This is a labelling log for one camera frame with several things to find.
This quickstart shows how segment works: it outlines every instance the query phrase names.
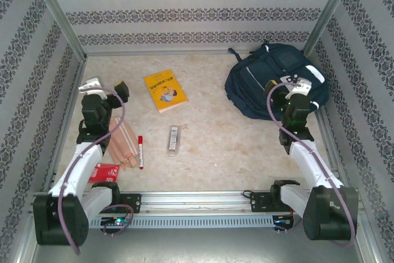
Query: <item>marble floor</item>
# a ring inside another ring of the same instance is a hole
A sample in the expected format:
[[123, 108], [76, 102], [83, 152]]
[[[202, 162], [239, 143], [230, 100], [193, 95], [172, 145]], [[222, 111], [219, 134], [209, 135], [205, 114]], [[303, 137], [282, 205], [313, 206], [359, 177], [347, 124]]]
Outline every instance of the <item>marble floor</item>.
[[[276, 179], [295, 179], [305, 187], [297, 165], [279, 144], [271, 121], [243, 116], [227, 99], [224, 83], [236, 63], [233, 55], [148, 55], [89, 57], [84, 81], [100, 75], [107, 87], [129, 86], [126, 121], [144, 138], [144, 170], [120, 170], [122, 191], [267, 190]], [[189, 102], [159, 114], [143, 77], [171, 69]], [[74, 153], [82, 119], [79, 95], [57, 178]], [[182, 127], [179, 154], [168, 157], [170, 125]], [[324, 159], [325, 148], [314, 114], [308, 119]], [[106, 153], [104, 163], [111, 163]]]

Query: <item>cartoon illustration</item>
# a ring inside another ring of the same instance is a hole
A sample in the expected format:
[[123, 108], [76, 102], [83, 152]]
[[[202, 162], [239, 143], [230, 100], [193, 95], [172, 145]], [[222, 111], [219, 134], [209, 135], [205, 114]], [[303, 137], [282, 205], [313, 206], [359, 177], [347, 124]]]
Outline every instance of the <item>cartoon illustration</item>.
[[177, 95], [177, 91], [172, 87], [163, 86], [160, 101], [170, 102]]

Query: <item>yellow book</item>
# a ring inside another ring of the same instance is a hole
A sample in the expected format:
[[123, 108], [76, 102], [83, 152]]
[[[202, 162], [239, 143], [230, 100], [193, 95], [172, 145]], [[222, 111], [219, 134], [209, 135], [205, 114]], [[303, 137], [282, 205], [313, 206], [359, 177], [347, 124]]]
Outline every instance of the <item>yellow book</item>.
[[146, 76], [144, 80], [159, 113], [187, 102], [185, 93], [171, 70]]

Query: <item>red marker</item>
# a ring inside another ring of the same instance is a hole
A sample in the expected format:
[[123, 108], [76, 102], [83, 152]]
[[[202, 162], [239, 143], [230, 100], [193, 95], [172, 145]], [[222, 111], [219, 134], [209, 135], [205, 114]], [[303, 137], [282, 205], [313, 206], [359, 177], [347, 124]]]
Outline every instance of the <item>red marker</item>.
[[142, 136], [138, 136], [138, 152], [139, 152], [139, 158], [140, 158], [140, 169], [143, 169]]

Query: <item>dark blue backpack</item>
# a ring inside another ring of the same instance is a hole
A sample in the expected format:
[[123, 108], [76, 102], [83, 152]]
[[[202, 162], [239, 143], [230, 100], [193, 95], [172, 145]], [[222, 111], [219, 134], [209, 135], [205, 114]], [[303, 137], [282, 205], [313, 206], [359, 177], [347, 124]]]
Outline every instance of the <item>dark blue backpack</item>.
[[[228, 75], [225, 90], [228, 99], [233, 101], [243, 115], [271, 120], [264, 94], [264, 88], [271, 79], [282, 83], [301, 77], [312, 82], [308, 95], [311, 101], [310, 112], [328, 101], [327, 78], [294, 46], [265, 43], [244, 60], [233, 49], [228, 51], [235, 54], [238, 63]], [[289, 92], [285, 86], [282, 90]], [[280, 119], [279, 110], [273, 107], [273, 111], [276, 119]]]

